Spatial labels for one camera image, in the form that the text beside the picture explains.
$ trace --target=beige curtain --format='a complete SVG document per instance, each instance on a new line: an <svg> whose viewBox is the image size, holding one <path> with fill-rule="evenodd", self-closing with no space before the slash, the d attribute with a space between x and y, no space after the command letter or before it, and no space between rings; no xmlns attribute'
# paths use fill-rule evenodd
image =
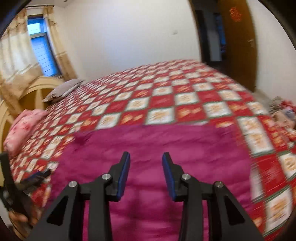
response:
<svg viewBox="0 0 296 241"><path fill-rule="evenodd" d="M22 111L18 99L24 90L43 75L33 52L27 21L27 11L23 9L0 39L0 94L13 116Z"/></svg>
<svg viewBox="0 0 296 241"><path fill-rule="evenodd" d="M59 38L57 23L54 20L53 13L52 6L44 7L43 18L45 19L47 35L49 37L55 60L62 72L64 80L77 79L77 75Z"/></svg>

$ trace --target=clothing pile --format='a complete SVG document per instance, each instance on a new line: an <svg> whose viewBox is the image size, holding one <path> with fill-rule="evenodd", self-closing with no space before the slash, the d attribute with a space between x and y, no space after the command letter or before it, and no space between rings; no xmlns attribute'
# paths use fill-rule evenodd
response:
<svg viewBox="0 0 296 241"><path fill-rule="evenodd" d="M287 140L296 141L296 106L292 101L275 97L270 104L269 113L274 120L276 127Z"/></svg>

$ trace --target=blue gripper pad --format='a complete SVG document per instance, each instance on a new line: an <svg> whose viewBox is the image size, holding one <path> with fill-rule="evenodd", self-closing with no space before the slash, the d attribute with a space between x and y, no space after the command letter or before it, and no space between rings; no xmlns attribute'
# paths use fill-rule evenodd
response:
<svg viewBox="0 0 296 241"><path fill-rule="evenodd" d="M163 154L163 172L165 174L165 181L167 184L169 195L172 198L172 200L175 201L177 196L175 192L175 182L174 182L172 170L170 168L169 162L165 154Z"/></svg>
<svg viewBox="0 0 296 241"><path fill-rule="evenodd" d="M122 171L118 180L118 190L117 190L117 199L120 200L124 194L124 189L126 187L126 180L128 178L128 171L131 165L131 155L127 153L126 159L124 161Z"/></svg>

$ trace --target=metal screw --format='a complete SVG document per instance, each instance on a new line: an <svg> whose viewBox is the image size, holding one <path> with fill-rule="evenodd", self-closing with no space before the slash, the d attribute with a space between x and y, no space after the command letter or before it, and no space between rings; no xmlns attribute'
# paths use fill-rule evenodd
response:
<svg viewBox="0 0 296 241"><path fill-rule="evenodd" d="M222 187L224 187L224 183L221 181L218 181L218 182L215 182L215 186L218 188L222 188Z"/></svg>
<svg viewBox="0 0 296 241"><path fill-rule="evenodd" d="M111 175L110 175L109 173L105 173L105 174L102 175L102 178L103 178L104 180L108 180L108 179L111 178Z"/></svg>
<svg viewBox="0 0 296 241"><path fill-rule="evenodd" d="M184 180L189 180L189 179L191 178L191 176L190 176L188 173L184 173L184 174L182 175L182 178L183 178Z"/></svg>
<svg viewBox="0 0 296 241"><path fill-rule="evenodd" d="M69 182L69 187L74 188L76 186L77 186L77 182L76 181Z"/></svg>
<svg viewBox="0 0 296 241"><path fill-rule="evenodd" d="M4 199L7 199L7 198L9 198L9 193L8 193L8 191L3 191L3 197L4 197Z"/></svg>

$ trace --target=wooden door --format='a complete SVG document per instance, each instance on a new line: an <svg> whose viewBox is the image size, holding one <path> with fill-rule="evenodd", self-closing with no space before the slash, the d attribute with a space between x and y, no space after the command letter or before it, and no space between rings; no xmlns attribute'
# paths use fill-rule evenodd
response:
<svg viewBox="0 0 296 241"><path fill-rule="evenodd" d="M246 0L218 0L226 38L227 74L255 90L257 48L252 17Z"/></svg>

